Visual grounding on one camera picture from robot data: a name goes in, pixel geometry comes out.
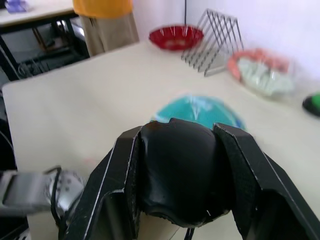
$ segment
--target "black wire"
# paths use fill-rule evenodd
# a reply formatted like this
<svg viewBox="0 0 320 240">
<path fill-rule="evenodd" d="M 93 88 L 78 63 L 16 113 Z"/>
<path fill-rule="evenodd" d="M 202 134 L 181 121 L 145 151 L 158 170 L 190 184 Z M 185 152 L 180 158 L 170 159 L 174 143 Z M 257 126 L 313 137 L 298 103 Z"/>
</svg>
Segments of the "black wire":
<svg viewBox="0 0 320 240">
<path fill-rule="evenodd" d="M 78 202 L 78 200 L 80 199 L 81 194 L 79 194 L 79 196 L 73 201 L 73 203 L 70 205 L 68 211 L 66 211 L 64 213 L 64 217 L 62 218 L 60 225 L 58 226 L 59 228 L 59 232 L 58 232 L 58 240 L 62 240 L 65 236 L 66 230 L 68 228 L 67 226 L 67 220 L 70 217 L 70 214 L 72 212 L 72 210 L 74 209 L 76 203 Z"/>
<path fill-rule="evenodd" d="M 55 220 L 55 224 L 57 226 L 59 226 L 60 223 L 61 223 L 61 219 L 60 219 L 60 217 L 59 217 L 59 215 L 57 213 L 56 193 L 57 193 L 57 186 L 58 186 L 59 176 L 61 174 L 62 168 L 61 168 L 61 166 L 55 167 L 55 168 L 51 169 L 49 171 L 49 173 L 54 171 L 54 170 L 56 170 L 56 176 L 54 178 L 54 183 L 53 183 L 53 187 L 52 187 L 51 214 L 52 214 L 52 216 L 53 216 L 53 218 Z"/>
<path fill-rule="evenodd" d="M 62 240 L 64 238 L 64 235 L 66 233 L 66 230 L 68 228 L 67 226 L 67 220 L 70 217 L 70 214 L 72 213 L 76 203 L 78 202 L 78 200 L 81 197 L 81 194 L 79 194 L 79 196 L 72 202 L 72 204 L 70 205 L 69 209 L 64 213 L 63 217 L 59 217 L 58 213 L 57 213 L 57 203 L 56 203 L 56 193 L 57 193 L 57 186 L 58 186 L 58 181 L 59 181 L 59 176 L 61 175 L 62 172 L 62 168 L 61 166 L 55 166 L 47 171 L 45 171 L 45 174 L 49 174 L 52 173 L 54 171 L 57 171 L 56 176 L 54 178 L 54 183 L 53 183 L 53 187 L 52 187 L 52 195 L 51 195 L 51 214 L 55 220 L 55 224 L 58 227 L 58 240 Z"/>
<path fill-rule="evenodd" d="M 192 240 L 194 232 L 195 232 L 194 228 L 188 228 L 186 230 L 186 234 L 185 234 L 184 240 Z"/>
</svg>

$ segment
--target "blue bowl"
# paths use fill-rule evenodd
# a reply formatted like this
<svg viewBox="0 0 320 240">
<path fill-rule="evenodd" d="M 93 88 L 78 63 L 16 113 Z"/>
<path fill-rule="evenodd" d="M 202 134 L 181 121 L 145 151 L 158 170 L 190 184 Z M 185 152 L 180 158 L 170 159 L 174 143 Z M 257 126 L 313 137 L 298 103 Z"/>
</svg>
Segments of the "blue bowl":
<svg viewBox="0 0 320 240">
<path fill-rule="evenodd" d="M 222 101 L 206 96 L 184 96 L 158 111 L 152 120 L 168 123 L 171 118 L 201 124 L 209 129 L 214 123 L 222 123 L 245 130 L 245 125 L 236 113 Z"/>
</svg>

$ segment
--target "purple object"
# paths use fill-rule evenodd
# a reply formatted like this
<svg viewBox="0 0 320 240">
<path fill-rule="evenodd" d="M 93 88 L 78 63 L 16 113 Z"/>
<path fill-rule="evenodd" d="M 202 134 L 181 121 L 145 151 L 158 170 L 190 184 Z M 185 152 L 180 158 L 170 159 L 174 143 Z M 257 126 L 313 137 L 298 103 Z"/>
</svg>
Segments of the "purple object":
<svg viewBox="0 0 320 240">
<path fill-rule="evenodd" d="M 9 0 L 5 3 L 9 13 L 25 13 L 28 11 L 28 4 L 24 0 Z"/>
</svg>

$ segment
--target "dish rack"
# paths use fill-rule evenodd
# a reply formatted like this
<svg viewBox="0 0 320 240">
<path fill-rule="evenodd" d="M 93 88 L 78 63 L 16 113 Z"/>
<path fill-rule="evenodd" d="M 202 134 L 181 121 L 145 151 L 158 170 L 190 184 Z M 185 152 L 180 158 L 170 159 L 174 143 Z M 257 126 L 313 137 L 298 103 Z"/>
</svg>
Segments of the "dish rack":
<svg viewBox="0 0 320 240">
<path fill-rule="evenodd" d="M 244 49 L 236 17 L 206 9 L 197 27 L 203 32 L 203 41 L 183 51 L 181 59 L 205 77 L 224 71 L 229 57 Z"/>
</svg>

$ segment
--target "table surface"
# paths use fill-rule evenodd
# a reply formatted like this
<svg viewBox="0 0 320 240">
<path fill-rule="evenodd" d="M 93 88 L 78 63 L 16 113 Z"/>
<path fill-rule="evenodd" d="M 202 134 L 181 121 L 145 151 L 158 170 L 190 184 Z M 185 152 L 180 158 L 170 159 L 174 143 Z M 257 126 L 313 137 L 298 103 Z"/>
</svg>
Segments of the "table surface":
<svg viewBox="0 0 320 240">
<path fill-rule="evenodd" d="M 185 94 L 213 96 L 235 110 L 320 217 L 320 121 L 301 109 L 300 99 L 266 100 L 227 72 L 203 77 L 180 55 L 149 42 L 5 85 L 17 167 L 44 171 L 62 165 L 87 177 L 123 131 L 147 123 L 163 105 Z M 49 213 L 28 219 L 34 240 L 57 232 Z M 163 219 L 144 217 L 139 239 L 169 239 L 177 229 Z M 172 240 L 181 240 L 184 234 L 179 229 Z M 210 236 L 241 239 L 231 214 L 197 229 L 194 239 Z"/>
<path fill-rule="evenodd" d="M 72 0 L 27 0 L 27 2 L 31 8 L 29 12 L 11 14 L 6 9 L 1 9 L 0 27 L 32 22 L 74 11 Z"/>
</svg>

